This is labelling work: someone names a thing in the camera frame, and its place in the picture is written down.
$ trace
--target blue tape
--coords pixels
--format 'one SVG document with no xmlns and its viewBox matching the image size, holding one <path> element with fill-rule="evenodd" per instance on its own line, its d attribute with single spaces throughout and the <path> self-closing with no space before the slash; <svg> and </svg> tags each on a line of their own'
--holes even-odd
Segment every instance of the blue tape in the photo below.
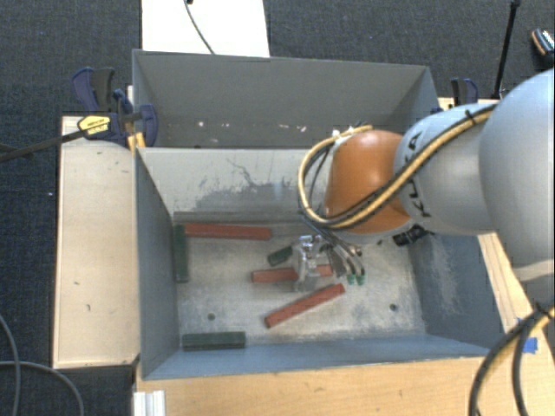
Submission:
<svg viewBox="0 0 555 416">
<path fill-rule="evenodd" d="M 517 317 L 517 322 L 521 323 L 522 319 Z M 524 343 L 524 347 L 522 348 L 522 353 L 536 354 L 537 351 L 538 351 L 538 338 L 529 337 L 528 339 L 526 339 L 526 342 Z"/>
</svg>

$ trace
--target dark green block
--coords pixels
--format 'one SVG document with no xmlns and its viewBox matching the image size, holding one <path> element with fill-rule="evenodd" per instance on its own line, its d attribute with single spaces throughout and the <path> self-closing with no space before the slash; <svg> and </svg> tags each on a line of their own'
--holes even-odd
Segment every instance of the dark green block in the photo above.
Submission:
<svg viewBox="0 0 555 416">
<path fill-rule="evenodd" d="M 244 331 L 197 333 L 181 337 L 181 345 L 185 351 L 245 348 L 245 344 L 246 335 Z"/>
<path fill-rule="evenodd" d="M 287 246 L 281 250 L 275 251 L 268 256 L 268 263 L 271 267 L 285 262 L 293 255 L 293 247 Z"/>
<path fill-rule="evenodd" d="M 175 282 L 189 282 L 185 228 L 183 225 L 173 227 L 173 267 L 175 269 Z"/>
</svg>

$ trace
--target red block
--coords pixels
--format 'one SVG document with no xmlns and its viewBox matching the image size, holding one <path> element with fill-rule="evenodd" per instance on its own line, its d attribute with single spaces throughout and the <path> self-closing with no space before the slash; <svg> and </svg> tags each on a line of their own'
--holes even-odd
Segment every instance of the red block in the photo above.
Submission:
<svg viewBox="0 0 555 416">
<path fill-rule="evenodd" d="M 321 277 L 332 277 L 333 270 L 330 265 L 318 265 L 317 270 Z M 297 272 L 291 268 L 276 268 L 274 270 L 258 270 L 253 271 L 251 280 L 253 283 L 275 283 L 296 281 L 298 279 Z"/>
<path fill-rule="evenodd" d="M 220 239 L 270 240 L 271 229 L 264 226 L 192 223 L 185 225 L 185 235 Z"/>
<path fill-rule="evenodd" d="M 335 285 L 331 285 L 328 288 L 320 289 L 316 293 L 311 294 L 308 297 L 305 297 L 299 301 L 284 307 L 271 315 L 266 316 L 264 322 L 266 327 L 272 328 L 278 325 L 279 323 L 286 321 L 287 319 L 291 319 L 293 316 L 300 315 L 304 311 L 309 309 L 313 309 L 318 305 L 328 302 L 336 297 L 342 295 L 345 292 L 345 288 L 343 287 L 342 283 L 337 283 Z"/>
</svg>

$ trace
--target black carpet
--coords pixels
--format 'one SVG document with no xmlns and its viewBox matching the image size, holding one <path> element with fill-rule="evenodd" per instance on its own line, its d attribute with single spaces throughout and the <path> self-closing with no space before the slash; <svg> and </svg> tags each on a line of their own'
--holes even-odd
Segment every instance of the black carpet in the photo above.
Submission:
<svg viewBox="0 0 555 416">
<path fill-rule="evenodd" d="M 439 95 L 470 77 L 493 90 L 510 0 L 264 0 L 272 55 L 425 64 Z M 80 106 L 69 79 L 84 66 L 116 68 L 131 82 L 140 46 L 140 0 L 0 0 L 0 142 L 26 146 L 58 133 Z M 522 0 L 506 65 L 513 88 L 541 66 L 530 30 L 553 28 L 554 0 Z M 50 360 L 56 258 L 55 149 L 0 164 L 0 314 L 26 361 Z M 0 335 L 0 359 L 10 351 Z M 0 371 L 0 416 L 10 414 L 13 371 Z M 128 414 L 128 367 L 80 370 L 71 378 L 87 415 Z M 71 394 L 24 372 L 21 415 L 76 414 Z"/>
</svg>

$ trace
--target gray bin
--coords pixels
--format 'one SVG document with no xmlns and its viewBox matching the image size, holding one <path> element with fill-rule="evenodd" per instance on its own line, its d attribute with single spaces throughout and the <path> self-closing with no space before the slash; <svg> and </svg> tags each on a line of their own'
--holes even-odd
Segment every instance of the gray bin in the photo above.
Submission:
<svg viewBox="0 0 555 416">
<path fill-rule="evenodd" d="M 360 120 L 405 131 L 437 104 L 427 68 L 134 51 L 134 102 L 160 117 L 134 175 L 145 379 L 483 355 L 502 333 L 474 237 L 366 245 L 366 285 L 270 330 L 264 317 L 303 294 L 250 282 L 308 233 L 296 198 L 306 148 Z M 173 227 L 187 221 L 264 224 L 274 237 L 189 239 L 190 280 L 176 283 Z M 246 348 L 180 348 L 183 334 L 219 331 L 245 331 Z"/>
</svg>

